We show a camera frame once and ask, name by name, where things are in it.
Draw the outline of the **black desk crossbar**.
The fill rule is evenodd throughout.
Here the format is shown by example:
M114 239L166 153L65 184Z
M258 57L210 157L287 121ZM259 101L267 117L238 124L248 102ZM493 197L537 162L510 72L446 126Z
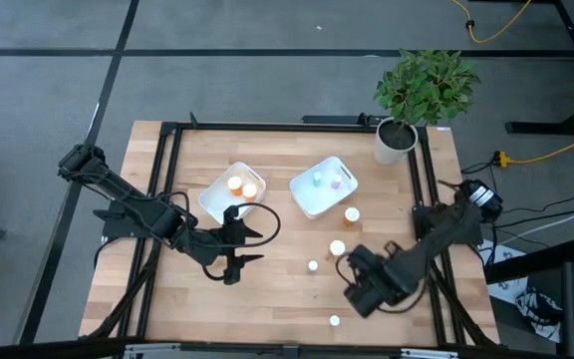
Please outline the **black desk crossbar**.
M574 240L495 263L485 275L485 280L487 284L510 281L557 268L565 262L574 262Z

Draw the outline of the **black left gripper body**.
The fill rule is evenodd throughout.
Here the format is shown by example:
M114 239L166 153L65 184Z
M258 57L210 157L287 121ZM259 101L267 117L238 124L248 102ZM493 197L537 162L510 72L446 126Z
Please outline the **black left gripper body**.
M210 230L198 229L198 220L192 217L186 223L188 245L186 252L202 265L205 274L214 281L222 281L225 285L233 285L240 281L242 257L235 254L237 247L242 245L242 220L238 218L240 205L230 205L224 211L223 224ZM226 267L223 274L210 274L206 267L211 265L218 256L226 257Z

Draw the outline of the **black aluminium table frame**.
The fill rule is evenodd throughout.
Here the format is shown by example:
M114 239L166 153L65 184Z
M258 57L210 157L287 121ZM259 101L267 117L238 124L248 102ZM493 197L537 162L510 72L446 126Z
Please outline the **black aluminium table frame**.
M364 244L381 250L388 241L410 247L414 239L412 207L416 187L430 178L460 180L451 132L428 131L428 144L414 164L386 167L373 155L374 135L341 126L318 131L298 124L205 123L181 135L171 188L188 204L203 228L215 222L199 205L199 194L236 162L250 165L267 182L260 207L246 223L268 235L266 245L252 244L237 284L227 286L206 276L186 255L164 249L153 281L150 303L137 300L129 330L151 340L224 343L279 343L356 346L433 346L436 327L428 296L405 301L403 312L360 317L344 296L351 276L346 265L327 258L329 244ZM348 204L361 214L353 226L342 222L337 206L309 219L294 201L290 180L323 159L340 158L358 178ZM318 270L307 264L316 260ZM340 317L331 326L331 315Z

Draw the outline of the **black white patterned bag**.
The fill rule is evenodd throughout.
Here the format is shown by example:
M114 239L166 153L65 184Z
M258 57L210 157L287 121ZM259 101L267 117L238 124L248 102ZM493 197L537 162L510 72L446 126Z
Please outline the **black white patterned bag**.
M553 298L527 287L515 298L515 305L537 335L555 343L561 342L564 311Z

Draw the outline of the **green plant in white pot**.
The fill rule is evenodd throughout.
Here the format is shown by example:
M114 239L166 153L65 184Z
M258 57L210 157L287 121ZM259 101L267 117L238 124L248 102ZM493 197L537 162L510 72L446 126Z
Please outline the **green plant in white pot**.
M479 83L473 63L458 52L403 50L398 64L384 71L376 85L374 100L388 115L376 128L375 160L385 166L397 163L417 146L420 126L466 113Z

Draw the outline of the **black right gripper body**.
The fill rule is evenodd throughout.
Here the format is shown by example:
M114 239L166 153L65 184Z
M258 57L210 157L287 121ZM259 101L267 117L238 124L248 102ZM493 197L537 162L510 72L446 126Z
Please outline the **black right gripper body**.
M369 281L382 295L382 304L399 304L417 290L419 281L406 273L397 259L395 255L384 257L358 245L351 252L354 284Z

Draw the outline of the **silver metal bracket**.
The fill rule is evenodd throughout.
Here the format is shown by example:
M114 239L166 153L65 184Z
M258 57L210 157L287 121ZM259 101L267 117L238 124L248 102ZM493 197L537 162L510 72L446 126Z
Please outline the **silver metal bracket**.
M180 348L180 343L173 342L130 344L125 347L122 359L144 359L146 354L178 352Z
M459 359L457 352L437 349L402 348L401 359Z

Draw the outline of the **white printed paper sheet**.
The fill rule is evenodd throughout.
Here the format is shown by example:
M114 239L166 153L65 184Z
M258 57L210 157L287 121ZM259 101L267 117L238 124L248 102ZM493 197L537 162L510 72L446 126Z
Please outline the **white printed paper sheet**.
M524 252L504 245L497 245L494 253L491 253L492 248L493 242L488 239L485 239L477 248L483 259L483 264L488 264L490 269L494 269L495 265L502 261L524 255ZM528 277L525 276L518 279L488 284L487 290L491 297L509 304L514 304L516 298L527 289L527 286Z

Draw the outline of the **white plastic bin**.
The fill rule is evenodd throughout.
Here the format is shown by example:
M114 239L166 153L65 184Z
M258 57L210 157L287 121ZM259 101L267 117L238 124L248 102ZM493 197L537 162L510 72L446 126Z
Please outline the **white plastic bin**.
M231 178L240 179L239 195L236 195L229 186ZM251 202L243 190L248 184L255 186L256 193L253 199L260 202L267 189L265 179L249 165L236 162L199 196L198 202L219 224L223 224L223 214L228 207Z
M320 186L313 186L314 172L322 174ZM335 175L343 177L338 189L331 188ZM358 180L338 157L331 156L291 179L289 188L303 213L315 219L356 191Z

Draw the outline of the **black rig beam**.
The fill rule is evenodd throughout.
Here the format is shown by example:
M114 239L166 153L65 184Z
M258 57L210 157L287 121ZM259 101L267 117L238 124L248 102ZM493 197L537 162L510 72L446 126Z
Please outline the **black rig beam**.
M0 346L0 359L98 359L122 356L130 344L173 342L180 343L178 352L254 353L257 355L280 355L297 359L302 355L365 355L400 358L402 348L437 349L457 352L459 359L574 359L563 354L552 355L512 350L505 347L483 347L463 344L445 344L436 347L403 346L355 346L355 345L309 345L309 344L242 344L220 342L174 342L147 341L139 337L78 339L47 343Z

